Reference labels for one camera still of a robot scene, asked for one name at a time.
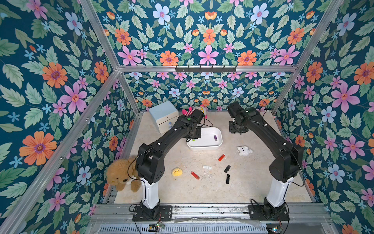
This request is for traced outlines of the white usb drive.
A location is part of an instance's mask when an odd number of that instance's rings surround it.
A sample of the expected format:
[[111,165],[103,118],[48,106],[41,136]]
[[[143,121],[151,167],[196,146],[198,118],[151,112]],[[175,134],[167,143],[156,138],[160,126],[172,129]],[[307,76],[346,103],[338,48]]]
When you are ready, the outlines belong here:
[[203,165],[203,168],[204,168],[204,169],[207,169],[207,170],[211,170],[211,169],[212,169],[211,166],[207,166],[207,165]]

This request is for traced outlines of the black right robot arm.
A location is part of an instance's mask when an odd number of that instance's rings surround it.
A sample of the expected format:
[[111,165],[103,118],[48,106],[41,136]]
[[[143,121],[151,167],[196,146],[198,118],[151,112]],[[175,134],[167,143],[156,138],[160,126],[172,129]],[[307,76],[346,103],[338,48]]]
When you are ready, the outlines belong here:
[[233,121],[229,122],[230,133],[243,134],[252,131],[275,158],[269,166],[273,180],[264,201],[264,208],[275,210],[284,206],[288,186],[302,168],[304,150],[276,132],[255,108],[244,109],[238,102],[234,102],[227,107],[227,110],[233,118]]

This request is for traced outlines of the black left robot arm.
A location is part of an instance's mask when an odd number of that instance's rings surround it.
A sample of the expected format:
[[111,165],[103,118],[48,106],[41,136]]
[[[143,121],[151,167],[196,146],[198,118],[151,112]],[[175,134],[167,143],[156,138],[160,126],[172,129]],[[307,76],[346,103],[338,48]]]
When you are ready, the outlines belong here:
[[200,123],[204,117],[205,114],[198,109],[189,116],[180,115],[163,136],[149,145],[143,143],[139,147],[135,169],[144,183],[142,207],[145,209],[153,211],[159,206],[158,182],[165,172],[165,156],[181,139],[200,138]]

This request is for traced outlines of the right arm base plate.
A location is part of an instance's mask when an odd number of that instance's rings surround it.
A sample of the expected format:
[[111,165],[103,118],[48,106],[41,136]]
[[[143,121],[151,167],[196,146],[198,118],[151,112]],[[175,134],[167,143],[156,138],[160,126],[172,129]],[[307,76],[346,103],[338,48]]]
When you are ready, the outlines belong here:
[[272,207],[271,205],[257,205],[250,204],[248,206],[249,216],[253,220],[260,221],[288,221],[289,214],[286,205],[283,204],[280,207]]

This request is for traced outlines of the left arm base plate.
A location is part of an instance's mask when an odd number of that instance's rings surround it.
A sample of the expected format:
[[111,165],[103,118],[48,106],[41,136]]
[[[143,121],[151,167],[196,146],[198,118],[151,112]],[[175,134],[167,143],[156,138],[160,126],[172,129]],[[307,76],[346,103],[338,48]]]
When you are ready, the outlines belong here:
[[135,207],[132,220],[139,221],[171,221],[173,206],[156,205],[154,209],[149,209],[143,204]]

